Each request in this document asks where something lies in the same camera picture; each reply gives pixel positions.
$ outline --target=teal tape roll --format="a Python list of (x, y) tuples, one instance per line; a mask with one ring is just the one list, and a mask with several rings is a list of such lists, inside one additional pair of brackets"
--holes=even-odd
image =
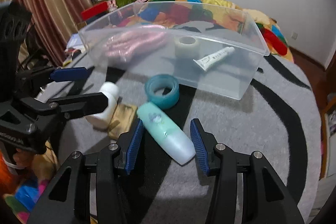
[[(171, 91), (165, 95), (155, 95), (157, 90), (164, 88), (170, 88)], [(146, 82), (145, 92), (149, 102), (161, 109), (169, 109), (179, 100), (179, 82), (171, 75), (155, 75)]]

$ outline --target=transparent storage box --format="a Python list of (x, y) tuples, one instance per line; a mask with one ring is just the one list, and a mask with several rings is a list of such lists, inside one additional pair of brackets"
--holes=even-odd
[[(250, 15), (190, 2), (132, 3), (79, 31), (95, 66), (148, 77), (169, 74), (183, 85), (241, 99), (268, 46)], [(213, 57), (226, 47), (225, 58)], [(208, 57), (206, 71), (195, 62)]]

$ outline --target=wall socket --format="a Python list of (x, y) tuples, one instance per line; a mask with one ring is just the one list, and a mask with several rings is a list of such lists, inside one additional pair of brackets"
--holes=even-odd
[(294, 40), (297, 39), (297, 33), (296, 33), (296, 32), (293, 32), (293, 33), (292, 33), (292, 38), (293, 38)]

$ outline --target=wooden floor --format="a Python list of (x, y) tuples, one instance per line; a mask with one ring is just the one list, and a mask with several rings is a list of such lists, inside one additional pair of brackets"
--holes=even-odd
[(306, 74), (313, 93), (316, 98), (316, 104), (321, 111), (324, 109), (327, 102), (327, 95), (330, 92), (330, 87), (327, 83), (326, 72), (321, 64), (307, 57), (305, 54), (291, 48), (294, 57), (294, 63), (297, 64)]

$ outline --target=silver bolt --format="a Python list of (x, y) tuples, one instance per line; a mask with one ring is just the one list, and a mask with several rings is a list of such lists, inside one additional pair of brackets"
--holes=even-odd
[(109, 150), (116, 150), (118, 148), (118, 145), (116, 144), (116, 143), (111, 143), (110, 145), (109, 145)]
[(261, 159), (263, 154), (259, 151), (254, 151), (253, 156), (255, 156), (257, 159)]
[(26, 131), (28, 133), (33, 133), (36, 130), (36, 125), (34, 123), (30, 123), (26, 126)]
[(224, 150), (226, 148), (225, 144), (218, 143), (216, 144), (216, 148), (220, 151)]
[(57, 108), (58, 103), (56, 103), (56, 102), (52, 102), (52, 103), (49, 104), (49, 106), (50, 106), (51, 108)]
[(71, 153), (71, 158), (76, 159), (81, 155), (79, 151), (75, 151)]

